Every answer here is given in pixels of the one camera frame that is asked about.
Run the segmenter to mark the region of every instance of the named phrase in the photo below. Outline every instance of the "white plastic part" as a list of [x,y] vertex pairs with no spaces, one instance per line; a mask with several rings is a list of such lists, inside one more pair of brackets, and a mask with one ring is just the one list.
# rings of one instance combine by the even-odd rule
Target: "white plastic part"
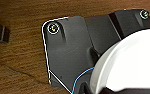
[[90,88],[150,88],[150,29],[136,32],[107,50],[93,70]]

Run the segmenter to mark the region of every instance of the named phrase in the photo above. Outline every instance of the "screw head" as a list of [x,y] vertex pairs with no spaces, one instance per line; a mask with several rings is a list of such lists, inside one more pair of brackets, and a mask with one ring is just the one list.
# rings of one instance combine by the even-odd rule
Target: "screw head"
[[143,19],[147,19],[147,18],[149,17],[149,12],[146,11],[146,10],[142,10],[142,11],[140,12],[140,16],[141,16],[141,18],[143,18]]
[[55,22],[49,23],[47,27],[50,34],[56,34],[59,32],[59,25]]

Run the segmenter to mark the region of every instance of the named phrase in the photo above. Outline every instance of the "white curved edge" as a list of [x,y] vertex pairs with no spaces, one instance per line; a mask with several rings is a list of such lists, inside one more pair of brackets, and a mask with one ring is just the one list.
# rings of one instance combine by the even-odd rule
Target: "white curved edge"
[[113,45],[111,48],[109,48],[101,57],[100,57],[100,59],[98,60],[98,62],[104,62],[104,64],[102,64],[101,66],[100,66],[100,64],[98,65],[98,62],[97,62],[97,64],[95,65],[95,68],[94,68],[94,70],[93,70],[93,73],[92,73],[92,76],[91,76],[91,80],[90,80],[90,88],[91,88],[91,90],[92,90],[92,92],[94,93],[94,94],[98,94],[99,93],[99,91],[100,91],[100,88],[98,88],[98,86],[100,86],[100,83],[98,82],[98,81],[100,81],[100,79],[101,79],[101,76],[98,76],[98,75],[100,75],[100,74],[104,74],[105,75],[105,81],[104,81],[104,86],[106,86],[106,82],[107,82],[107,78],[108,78],[108,76],[109,76],[109,73],[110,73],[110,71],[111,71],[111,69],[112,69],[112,67],[113,67],[113,65],[114,65],[114,63],[111,63],[111,64],[107,64],[107,61],[108,60],[111,60],[111,58],[113,58],[112,57],[112,55],[114,54],[114,53],[117,53],[116,52],[116,50],[118,49],[118,48],[120,48],[119,46],[120,46],[120,44],[121,44],[121,42],[118,42],[118,43],[116,43],[115,45]]
[[46,43],[45,43],[45,42],[46,42],[46,41],[45,41],[45,35],[44,35],[44,32],[43,32],[43,31],[44,31],[43,28],[44,28],[44,26],[45,26],[48,22],[57,21],[57,20],[63,20],[63,19],[67,19],[67,18],[69,18],[69,17],[63,17],[63,18],[48,20],[48,21],[44,22],[43,25],[42,25],[42,38],[43,38],[43,44],[44,44],[44,49],[45,49],[45,56],[46,56],[46,60],[47,60],[46,64],[47,64],[47,71],[48,71],[48,77],[49,77],[49,84],[51,85],[50,79],[51,79],[51,74],[52,74],[52,75],[58,80],[58,82],[59,82],[67,91],[70,92],[70,90],[67,89],[67,87],[60,81],[60,79],[57,78],[57,77],[54,75],[53,72],[50,71],[47,45],[46,45]]
[[[117,44],[119,44],[119,42],[117,42],[116,44],[114,44],[113,46],[111,46],[101,57],[100,59],[97,61],[97,64],[95,65],[95,68],[93,70],[93,73],[91,75],[91,79],[90,79],[90,88],[91,91],[93,92],[93,94],[98,94],[100,90],[98,90],[98,86],[99,86],[99,80],[101,79],[101,77],[99,76],[100,74],[102,74],[102,70],[105,70],[105,67],[107,65],[107,61],[110,59],[109,56],[111,56],[114,48],[116,48]],[[98,65],[98,62],[104,62],[103,65],[100,66],[100,64]]]

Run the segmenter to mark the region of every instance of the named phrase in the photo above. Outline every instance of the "wood grain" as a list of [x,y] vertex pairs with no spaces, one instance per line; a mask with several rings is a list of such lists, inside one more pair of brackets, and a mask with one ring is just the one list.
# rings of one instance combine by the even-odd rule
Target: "wood grain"
[[105,15],[130,8],[150,12],[150,0],[0,0],[0,24],[11,31],[9,43],[0,43],[0,94],[69,94],[20,73],[48,82],[42,24],[54,18]]

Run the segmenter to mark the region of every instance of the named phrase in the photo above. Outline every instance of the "wooden table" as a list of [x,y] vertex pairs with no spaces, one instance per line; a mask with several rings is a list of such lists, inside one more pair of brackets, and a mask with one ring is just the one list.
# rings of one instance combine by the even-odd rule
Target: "wooden table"
[[0,44],[0,94],[69,94],[37,82],[48,83],[42,24],[130,8],[150,12],[150,0],[0,0],[0,24],[11,31],[9,43]]

